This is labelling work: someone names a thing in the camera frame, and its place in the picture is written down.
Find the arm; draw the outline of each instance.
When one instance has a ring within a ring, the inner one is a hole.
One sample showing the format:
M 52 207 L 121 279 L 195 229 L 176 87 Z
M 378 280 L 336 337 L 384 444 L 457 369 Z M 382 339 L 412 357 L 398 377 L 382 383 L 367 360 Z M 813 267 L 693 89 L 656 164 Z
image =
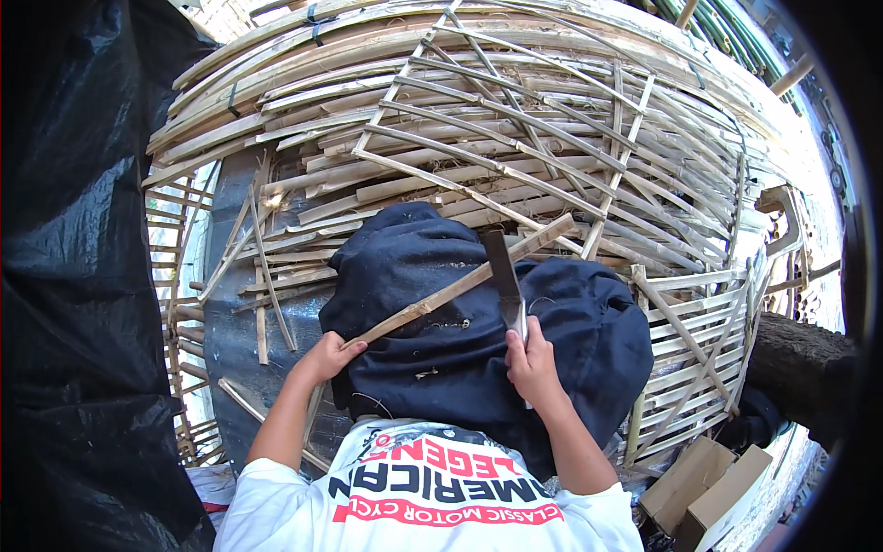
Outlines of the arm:
M 342 337 L 329 331 L 294 365 L 267 419 L 254 437 L 246 464 L 258 458 L 269 458 L 300 471 L 306 407 L 313 387 L 333 378 L 368 347 L 366 342 L 359 341 L 341 350 L 344 343 Z
M 618 481 L 616 472 L 558 381 L 553 347 L 543 337 L 540 321 L 530 316 L 527 327 L 526 349 L 515 331 L 506 332 L 507 376 L 546 425 L 562 488 L 575 495 L 607 490 Z

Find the white t-shirt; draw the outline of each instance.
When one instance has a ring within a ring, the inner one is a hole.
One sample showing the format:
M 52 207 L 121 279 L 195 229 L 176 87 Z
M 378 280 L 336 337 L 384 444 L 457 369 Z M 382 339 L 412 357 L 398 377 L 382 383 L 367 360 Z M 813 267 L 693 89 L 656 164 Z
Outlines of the white t-shirt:
M 642 550 L 630 498 L 619 483 L 552 497 L 482 433 L 365 420 L 313 484 L 268 458 L 247 465 L 215 552 Z

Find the person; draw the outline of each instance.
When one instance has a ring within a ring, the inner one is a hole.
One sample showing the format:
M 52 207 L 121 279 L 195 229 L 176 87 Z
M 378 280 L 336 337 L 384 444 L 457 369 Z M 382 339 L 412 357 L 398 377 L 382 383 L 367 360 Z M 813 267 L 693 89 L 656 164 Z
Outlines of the person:
M 520 453 L 426 420 L 358 420 L 328 474 L 298 474 L 313 386 L 367 348 L 325 334 L 289 372 L 254 439 L 215 552 L 228 550 L 642 550 L 631 493 L 558 381 L 535 316 L 527 346 L 506 333 L 508 377 L 542 418 L 562 490 L 551 496 Z

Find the cardboard box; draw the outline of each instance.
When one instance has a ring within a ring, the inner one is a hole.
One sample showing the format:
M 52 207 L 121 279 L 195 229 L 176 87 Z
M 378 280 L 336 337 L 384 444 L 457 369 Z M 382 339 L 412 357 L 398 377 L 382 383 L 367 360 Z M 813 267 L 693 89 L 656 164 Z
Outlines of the cardboard box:
M 721 478 L 734 460 L 736 455 L 727 447 L 700 436 L 639 501 L 656 525 L 674 537 L 687 508 Z
M 751 446 L 736 455 L 700 436 L 643 495 L 653 521 L 676 538 L 674 552 L 705 552 L 742 520 L 773 458 Z
M 687 508 L 674 552 L 705 552 L 742 521 L 773 457 L 753 445 Z

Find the knife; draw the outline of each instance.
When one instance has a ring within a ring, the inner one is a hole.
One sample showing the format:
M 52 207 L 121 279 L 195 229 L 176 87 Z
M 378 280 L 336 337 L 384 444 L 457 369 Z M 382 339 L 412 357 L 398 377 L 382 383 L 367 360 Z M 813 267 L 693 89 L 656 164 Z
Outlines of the knife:
M 521 295 L 518 280 L 515 278 L 515 267 L 509 257 L 509 249 L 502 231 L 492 231 L 481 237 L 485 244 L 487 261 L 491 265 L 491 273 L 497 290 L 500 292 L 500 314 L 506 329 L 514 329 L 527 346 L 527 308 L 525 298 Z M 533 406 L 525 401 L 525 407 Z

